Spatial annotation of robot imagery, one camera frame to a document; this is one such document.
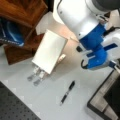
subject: wooden panel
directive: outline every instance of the wooden panel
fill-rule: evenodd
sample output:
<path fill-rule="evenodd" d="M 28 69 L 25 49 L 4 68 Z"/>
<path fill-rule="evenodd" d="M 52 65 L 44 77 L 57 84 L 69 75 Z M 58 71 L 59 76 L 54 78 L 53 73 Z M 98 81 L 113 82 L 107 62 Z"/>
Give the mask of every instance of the wooden panel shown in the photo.
<path fill-rule="evenodd" d="M 25 2 L 25 6 L 21 7 L 23 3 L 15 2 L 15 0 L 0 0 L 0 16 L 13 20 L 17 23 L 28 27 L 35 27 L 40 18 L 47 10 L 47 6 L 43 0 L 29 0 Z"/>
<path fill-rule="evenodd" d="M 30 49 L 27 50 L 13 46 L 5 46 L 4 50 L 9 65 L 31 58 L 33 56 L 32 50 Z"/>

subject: marker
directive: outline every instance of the marker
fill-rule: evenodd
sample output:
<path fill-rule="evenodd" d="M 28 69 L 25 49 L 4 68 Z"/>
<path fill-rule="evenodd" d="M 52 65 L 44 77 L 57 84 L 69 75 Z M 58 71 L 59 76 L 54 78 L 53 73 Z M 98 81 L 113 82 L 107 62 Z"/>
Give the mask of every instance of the marker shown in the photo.
<path fill-rule="evenodd" d="M 74 86 L 75 86 L 75 81 L 73 81 L 73 82 L 70 84 L 70 86 L 69 86 L 69 88 L 68 88 L 68 91 L 65 93 L 65 95 L 63 96 L 63 98 L 62 98 L 62 100 L 61 100 L 61 102 L 60 102 L 60 106 L 64 103 L 64 101 L 66 100 L 69 92 L 73 89 Z"/>

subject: white table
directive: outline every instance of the white table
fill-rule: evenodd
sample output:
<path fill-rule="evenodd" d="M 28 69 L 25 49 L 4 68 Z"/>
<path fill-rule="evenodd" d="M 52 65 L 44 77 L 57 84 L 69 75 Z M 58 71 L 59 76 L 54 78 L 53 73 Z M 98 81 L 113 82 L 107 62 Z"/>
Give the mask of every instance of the white table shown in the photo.
<path fill-rule="evenodd" d="M 33 71 L 32 59 L 9 66 L 0 47 L 0 80 L 42 120 L 102 120 L 86 104 L 111 69 L 83 70 L 77 45 L 69 40 L 64 49 L 65 60 L 37 87 L 27 80 Z M 73 80 L 75 87 L 59 106 Z"/>

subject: small object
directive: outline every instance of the small object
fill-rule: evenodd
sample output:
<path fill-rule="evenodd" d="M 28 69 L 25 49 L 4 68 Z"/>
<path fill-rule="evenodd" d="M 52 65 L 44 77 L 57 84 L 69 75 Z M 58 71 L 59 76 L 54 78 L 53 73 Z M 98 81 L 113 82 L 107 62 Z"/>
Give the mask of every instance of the small object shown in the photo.
<path fill-rule="evenodd" d="M 62 54 L 62 55 L 59 57 L 59 59 L 58 59 L 58 61 L 57 61 L 57 64 L 59 64 L 65 57 L 66 57 L 66 55 L 65 55 L 65 54 Z"/>
<path fill-rule="evenodd" d="M 76 50 L 77 50 L 78 52 L 82 52 L 82 51 L 83 51 L 80 46 L 77 46 Z"/>
<path fill-rule="evenodd" d="M 34 85 L 35 85 L 35 86 L 38 86 L 40 82 L 42 82 L 42 79 L 41 79 L 41 80 L 40 80 L 40 79 L 36 80 L 36 81 L 34 82 Z"/>
<path fill-rule="evenodd" d="M 69 92 L 72 90 L 72 88 L 73 88 L 74 86 L 75 86 L 75 81 L 73 81 L 73 82 L 71 83 L 71 85 L 69 86 L 68 91 L 65 93 L 65 95 L 63 96 L 63 98 L 62 98 L 62 100 L 61 100 L 61 102 L 60 102 L 60 106 L 64 103 L 64 101 L 66 100 Z"/>
<path fill-rule="evenodd" d="M 115 69 L 120 74 L 120 66 L 115 61 L 110 61 L 109 67 Z"/>

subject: pen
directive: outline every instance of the pen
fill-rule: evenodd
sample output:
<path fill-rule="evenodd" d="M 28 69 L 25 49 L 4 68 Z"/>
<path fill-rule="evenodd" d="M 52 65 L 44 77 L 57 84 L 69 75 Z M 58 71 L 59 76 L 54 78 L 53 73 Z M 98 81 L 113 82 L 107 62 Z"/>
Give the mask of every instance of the pen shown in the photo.
<path fill-rule="evenodd" d="M 69 88 L 68 88 L 68 91 L 65 93 L 65 95 L 63 96 L 63 98 L 62 98 L 62 100 L 61 100 L 61 102 L 60 102 L 60 106 L 64 103 L 64 101 L 66 100 L 69 92 L 72 90 L 72 88 L 73 88 L 74 86 L 75 86 L 75 81 L 73 81 L 73 82 L 70 84 L 70 86 L 69 86 Z"/>

